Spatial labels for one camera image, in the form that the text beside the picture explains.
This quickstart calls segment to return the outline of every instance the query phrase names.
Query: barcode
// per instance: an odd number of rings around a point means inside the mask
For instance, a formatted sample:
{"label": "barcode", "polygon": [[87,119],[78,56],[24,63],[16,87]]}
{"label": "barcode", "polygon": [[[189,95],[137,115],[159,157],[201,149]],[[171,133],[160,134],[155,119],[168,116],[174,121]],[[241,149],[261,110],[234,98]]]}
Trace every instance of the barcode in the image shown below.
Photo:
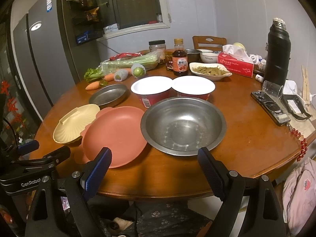
{"label": "barcode", "polygon": [[149,102],[148,99],[142,98],[142,101],[143,101],[143,104],[144,104],[145,108],[149,108],[150,107],[150,102]]}

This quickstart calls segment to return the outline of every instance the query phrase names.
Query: blue gripper pad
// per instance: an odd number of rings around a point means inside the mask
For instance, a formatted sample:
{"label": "blue gripper pad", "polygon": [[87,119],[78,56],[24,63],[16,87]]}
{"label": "blue gripper pad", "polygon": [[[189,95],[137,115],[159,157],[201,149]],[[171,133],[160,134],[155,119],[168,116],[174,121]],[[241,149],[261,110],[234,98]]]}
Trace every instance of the blue gripper pad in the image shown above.
{"label": "blue gripper pad", "polygon": [[86,201],[96,195],[111,162],[111,150],[103,147],[96,158],[86,164],[83,176],[80,179],[80,184],[84,189],[83,197]]}
{"label": "blue gripper pad", "polygon": [[216,161],[206,147],[199,149],[197,159],[214,195],[224,201],[229,181],[227,168],[220,161]]}
{"label": "blue gripper pad", "polygon": [[25,154],[28,154],[34,150],[37,150],[40,147],[40,144],[38,141],[33,140],[28,143],[22,144],[18,146],[18,155],[23,156]]}

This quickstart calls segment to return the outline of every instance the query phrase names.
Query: round dining table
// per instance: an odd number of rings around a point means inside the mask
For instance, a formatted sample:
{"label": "round dining table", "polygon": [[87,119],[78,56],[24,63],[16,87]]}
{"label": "round dining table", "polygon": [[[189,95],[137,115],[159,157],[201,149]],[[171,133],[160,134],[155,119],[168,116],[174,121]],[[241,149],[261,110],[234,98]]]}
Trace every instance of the round dining table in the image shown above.
{"label": "round dining table", "polygon": [[[147,73],[148,76],[175,78],[173,72],[164,65]],[[129,90],[137,81],[129,76],[125,84]],[[262,174],[270,180],[277,178],[299,154],[299,144],[290,134],[287,126],[277,126],[260,105],[250,96],[252,91],[261,90],[261,83],[255,78],[233,74],[215,81],[215,90],[209,102],[222,111],[227,132],[222,142],[211,154],[222,161],[228,170],[235,170],[244,177],[256,178]],[[88,104],[90,96],[96,92],[86,91],[86,81],[82,81],[63,94],[46,115],[35,139],[38,150],[30,154],[30,159],[42,158],[61,147],[53,140],[53,131],[59,120],[76,107]],[[118,106],[134,106],[146,111],[136,94],[129,91],[128,97]],[[316,133],[307,137],[308,143],[316,138]],[[81,140],[69,144],[71,156],[57,166],[60,177],[67,177],[84,165],[76,164],[74,154]],[[212,195],[212,190],[203,175],[196,156],[178,157],[163,153],[149,144],[132,162],[109,169],[99,187],[98,193],[128,200],[147,199],[190,199]]]}

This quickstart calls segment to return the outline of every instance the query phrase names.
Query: yellow shell-shaped plate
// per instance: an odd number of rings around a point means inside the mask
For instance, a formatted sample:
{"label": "yellow shell-shaped plate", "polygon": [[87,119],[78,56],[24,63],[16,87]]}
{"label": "yellow shell-shaped plate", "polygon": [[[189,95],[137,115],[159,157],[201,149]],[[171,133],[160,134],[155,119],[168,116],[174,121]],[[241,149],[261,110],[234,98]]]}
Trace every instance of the yellow shell-shaped plate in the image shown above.
{"label": "yellow shell-shaped plate", "polygon": [[75,108],[61,118],[56,126],[53,139],[60,144],[67,144],[80,138],[86,125],[94,121],[100,108],[96,104],[87,104]]}

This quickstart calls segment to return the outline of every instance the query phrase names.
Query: window sill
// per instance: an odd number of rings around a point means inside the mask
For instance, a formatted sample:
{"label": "window sill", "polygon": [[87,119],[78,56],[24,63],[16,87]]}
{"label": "window sill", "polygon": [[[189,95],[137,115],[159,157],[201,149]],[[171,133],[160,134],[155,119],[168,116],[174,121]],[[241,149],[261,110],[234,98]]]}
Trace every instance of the window sill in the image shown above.
{"label": "window sill", "polygon": [[124,29],[118,30],[116,32],[104,34],[103,37],[98,38],[97,41],[100,42],[103,40],[111,39],[114,37],[119,37],[122,35],[127,35],[127,34],[131,34],[131,33],[135,33],[135,32],[152,30],[152,29],[160,29],[160,28],[170,28],[170,25],[169,24],[167,25],[163,22],[160,22],[160,23],[146,24],[146,25],[141,25],[141,26],[124,28]]}

